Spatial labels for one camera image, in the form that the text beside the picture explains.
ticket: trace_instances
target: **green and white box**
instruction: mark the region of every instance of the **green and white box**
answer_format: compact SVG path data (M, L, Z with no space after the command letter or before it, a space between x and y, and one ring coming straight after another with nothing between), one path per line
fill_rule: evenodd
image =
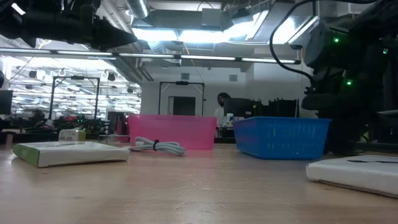
M14 146L14 154L35 167L126 161L129 152L126 148L96 142L37 142Z

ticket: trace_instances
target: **desk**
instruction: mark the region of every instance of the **desk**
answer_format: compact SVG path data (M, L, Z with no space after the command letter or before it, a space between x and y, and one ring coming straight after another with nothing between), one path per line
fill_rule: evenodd
M1 223L397 223L398 200L309 182L234 145L36 169L0 150Z

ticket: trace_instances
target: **ceiling vent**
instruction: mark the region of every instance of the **ceiling vent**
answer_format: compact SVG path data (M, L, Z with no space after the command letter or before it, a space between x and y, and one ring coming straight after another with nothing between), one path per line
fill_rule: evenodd
M181 73L181 80L189 80L189 73Z
M229 81L230 82L237 82L238 81L238 75L229 75Z

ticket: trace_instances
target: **computer monitor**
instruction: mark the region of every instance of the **computer monitor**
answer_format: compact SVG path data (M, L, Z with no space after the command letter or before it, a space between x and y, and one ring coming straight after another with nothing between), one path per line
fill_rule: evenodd
M0 90L0 114L11 114L12 90Z
M226 98L224 99L224 116L232 113L235 117L253 117L256 115L255 105L261 105L261 102L244 98Z

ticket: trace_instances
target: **metal frame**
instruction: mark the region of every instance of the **metal frame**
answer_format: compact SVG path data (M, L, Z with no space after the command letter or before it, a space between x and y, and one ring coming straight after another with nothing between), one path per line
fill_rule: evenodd
M55 87L57 87L59 84L61 84L62 82L60 82L58 85L55 84L55 81L58 78L62 78L62 79L73 79L73 77L60 77L60 76L54 76L53 80L52 80L52 89L51 89L51 100L50 100L50 113L49 113L49 119L51 119L52 116L52 108L53 108L53 104L54 104L54 91L55 91ZM100 78L98 77L79 77L80 79L92 79L92 80L97 80L97 92L96 92L96 97L95 97L95 112L94 112L94 119L97 119L97 109L98 109L98 95L100 93Z
M160 114L160 99L162 97L162 85L164 83L169 83L169 84L176 84L178 82L160 82L159 84L159 100L158 100L158 107L157 107L157 114ZM188 82L188 85L201 85L203 88L203 91L201 92L201 115L203 116L203 108L205 105L205 84L204 83L190 83Z

